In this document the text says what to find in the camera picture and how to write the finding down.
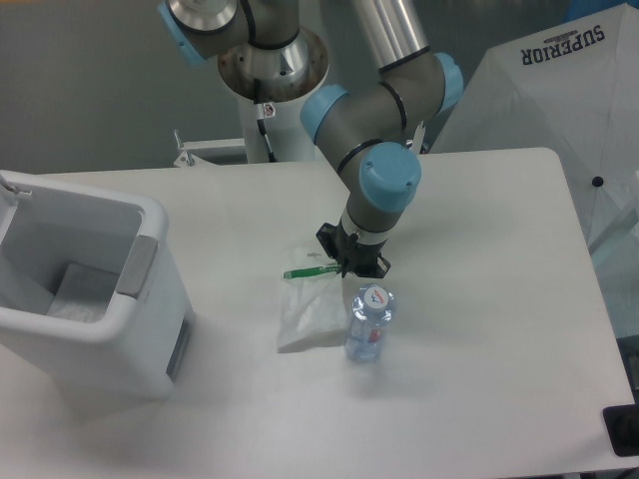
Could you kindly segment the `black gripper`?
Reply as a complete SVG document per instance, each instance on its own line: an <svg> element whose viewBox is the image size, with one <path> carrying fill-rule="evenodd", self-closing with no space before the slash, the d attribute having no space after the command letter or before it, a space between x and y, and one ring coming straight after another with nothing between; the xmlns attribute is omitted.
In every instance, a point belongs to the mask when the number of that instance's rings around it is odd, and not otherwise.
<svg viewBox="0 0 639 479"><path fill-rule="evenodd" d="M353 273L359 277L384 278L390 270L390 262L381 254L385 241L363 244L356 234L349 235L342 223L324 223L316 237L326 255L336 261L342 277Z"/></svg>

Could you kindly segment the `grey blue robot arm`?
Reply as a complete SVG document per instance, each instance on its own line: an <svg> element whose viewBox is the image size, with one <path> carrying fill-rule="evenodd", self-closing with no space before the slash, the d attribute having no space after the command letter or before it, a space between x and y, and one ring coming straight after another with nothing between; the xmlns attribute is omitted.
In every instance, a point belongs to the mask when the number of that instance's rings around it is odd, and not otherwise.
<svg viewBox="0 0 639 479"><path fill-rule="evenodd" d="M454 60L435 53L409 1L357 1L379 81L352 94L326 82L328 52L296 1L163 1L159 14L188 62L215 59L238 101L251 163L322 155L349 196L317 237L342 273L381 278L382 248L420 181L420 123L463 92Z"/></svg>

